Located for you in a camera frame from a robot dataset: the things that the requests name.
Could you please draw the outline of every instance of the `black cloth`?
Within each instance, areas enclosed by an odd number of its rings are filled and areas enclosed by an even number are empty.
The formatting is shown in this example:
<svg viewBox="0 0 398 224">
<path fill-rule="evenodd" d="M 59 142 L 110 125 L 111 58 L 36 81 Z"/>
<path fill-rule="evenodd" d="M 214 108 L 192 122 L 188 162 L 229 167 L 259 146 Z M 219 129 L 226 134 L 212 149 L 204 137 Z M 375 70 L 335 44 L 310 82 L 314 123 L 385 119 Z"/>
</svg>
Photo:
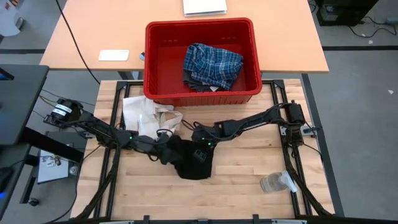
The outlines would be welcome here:
<svg viewBox="0 0 398 224">
<path fill-rule="evenodd" d="M 182 156 L 181 160 L 171 162 L 178 176 L 189 180 L 211 177 L 214 147 L 210 147 L 207 142 L 193 142 L 183 140 L 180 136 L 172 136 L 167 146 Z"/>
<path fill-rule="evenodd" d="M 197 92 L 211 91 L 209 85 L 204 85 L 202 82 L 194 80 L 191 74 L 191 71 L 183 70 L 183 82 L 188 84 L 189 89 L 196 90 Z"/>
</svg>

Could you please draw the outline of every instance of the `wooden tabletop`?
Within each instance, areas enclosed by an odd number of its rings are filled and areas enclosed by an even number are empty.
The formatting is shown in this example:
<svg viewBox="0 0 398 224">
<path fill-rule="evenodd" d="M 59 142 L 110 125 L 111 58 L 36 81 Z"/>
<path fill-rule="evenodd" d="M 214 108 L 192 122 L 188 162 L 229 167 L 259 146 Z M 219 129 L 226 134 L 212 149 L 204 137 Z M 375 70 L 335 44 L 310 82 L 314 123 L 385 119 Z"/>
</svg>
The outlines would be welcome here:
<svg viewBox="0 0 398 224">
<path fill-rule="evenodd" d="M 310 122 L 300 80 L 285 80 L 287 97 L 300 103 L 305 119 Z M 102 81 L 95 116 L 110 121 L 116 81 Z M 141 86 L 132 86 L 130 96 L 142 95 Z M 215 121 L 241 119 L 259 113 L 273 105 L 271 89 L 264 86 L 261 93 L 245 105 L 177 107 L 189 122 L 199 121 L 211 126 Z M 119 101 L 120 120 L 122 98 Z M 190 139 L 192 132 L 182 126 L 177 134 Z M 315 139 L 304 137 L 306 144 L 317 148 Z M 85 154 L 96 148 L 89 140 Z M 320 156 L 302 146 L 299 148 L 308 188 L 329 211 L 333 205 Z M 77 216 L 97 191 L 104 149 L 88 157 L 81 170 L 78 196 L 71 217 Z M 145 154 L 123 151 L 116 184 L 113 220 L 181 219 L 251 219 L 293 218 L 294 212 L 288 190 L 265 194 L 260 179 L 273 172 L 285 170 L 279 132 L 276 125 L 267 125 L 243 133 L 240 137 L 221 142 L 215 149 L 212 176 L 205 180 L 181 179 L 172 165 L 152 162 Z M 304 211 L 302 195 L 298 194 L 300 210 Z M 106 201 L 103 201 L 102 215 Z"/>
<path fill-rule="evenodd" d="M 195 17 L 184 17 L 182 2 L 68 0 L 63 11 L 93 70 L 144 69 L 139 54 L 145 50 L 145 28 L 150 22 L 247 17 L 254 24 L 262 71 L 329 72 L 307 0 L 227 0 L 226 14 Z M 129 50 L 128 61 L 99 61 L 100 51 L 109 49 Z M 86 69 L 62 17 L 40 64 L 53 70 Z"/>
</svg>

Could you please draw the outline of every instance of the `white paper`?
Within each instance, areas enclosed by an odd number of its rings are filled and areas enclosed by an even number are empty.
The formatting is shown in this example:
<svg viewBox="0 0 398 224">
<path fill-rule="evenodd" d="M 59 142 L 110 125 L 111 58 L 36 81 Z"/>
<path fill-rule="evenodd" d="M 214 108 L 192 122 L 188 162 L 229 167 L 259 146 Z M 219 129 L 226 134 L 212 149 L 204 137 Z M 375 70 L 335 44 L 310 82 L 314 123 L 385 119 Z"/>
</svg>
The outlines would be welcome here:
<svg viewBox="0 0 398 224">
<path fill-rule="evenodd" d="M 210 83 L 205 83 L 205 82 L 202 82 L 202 84 L 203 85 L 210 85 Z M 217 91 L 218 90 L 218 86 L 210 86 L 210 89 L 212 90 L 212 91 Z"/>
<path fill-rule="evenodd" d="M 126 61 L 129 59 L 129 50 L 102 50 L 99 53 L 100 61 Z"/>
<path fill-rule="evenodd" d="M 57 180 L 66 178 L 69 175 L 69 162 L 60 159 L 61 164 L 57 166 L 55 164 L 55 155 L 51 152 L 44 150 L 40 151 L 39 172 L 37 174 L 37 182 L 46 182 L 50 180 Z"/>
<path fill-rule="evenodd" d="M 183 0 L 185 16 L 226 14 L 226 0 Z"/>
</svg>

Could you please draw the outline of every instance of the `plaid shirt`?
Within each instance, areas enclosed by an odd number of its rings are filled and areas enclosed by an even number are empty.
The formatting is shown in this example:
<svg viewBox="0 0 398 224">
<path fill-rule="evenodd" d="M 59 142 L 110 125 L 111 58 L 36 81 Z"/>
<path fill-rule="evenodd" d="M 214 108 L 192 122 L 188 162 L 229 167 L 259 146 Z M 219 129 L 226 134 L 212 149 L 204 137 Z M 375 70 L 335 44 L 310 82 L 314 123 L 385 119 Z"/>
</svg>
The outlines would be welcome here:
<svg viewBox="0 0 398 224">
<path fill-rule="evenodd" d="M 184 69 L 194 80 L 230 90 L 243 65 L 243 57 L 225 49 L 193 44 L 188 47 Z"/>
</svg>

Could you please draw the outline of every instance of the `plastic water bottle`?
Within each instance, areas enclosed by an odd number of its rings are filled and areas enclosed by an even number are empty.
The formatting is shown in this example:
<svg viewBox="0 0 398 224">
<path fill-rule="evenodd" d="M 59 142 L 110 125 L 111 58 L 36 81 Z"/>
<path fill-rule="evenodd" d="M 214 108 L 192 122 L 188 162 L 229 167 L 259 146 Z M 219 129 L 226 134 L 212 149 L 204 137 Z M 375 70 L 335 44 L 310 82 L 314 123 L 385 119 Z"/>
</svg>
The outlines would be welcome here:
<svg viewBox="0 0 398 224">
<path fill-rule="evenodd" d="M 277 192 L 289 188 L 293 193 L 297 191 L 293 180 L 287 171 L 275 172 L 260 180 L 260 185 L 265 193 Z"/>
</svg>

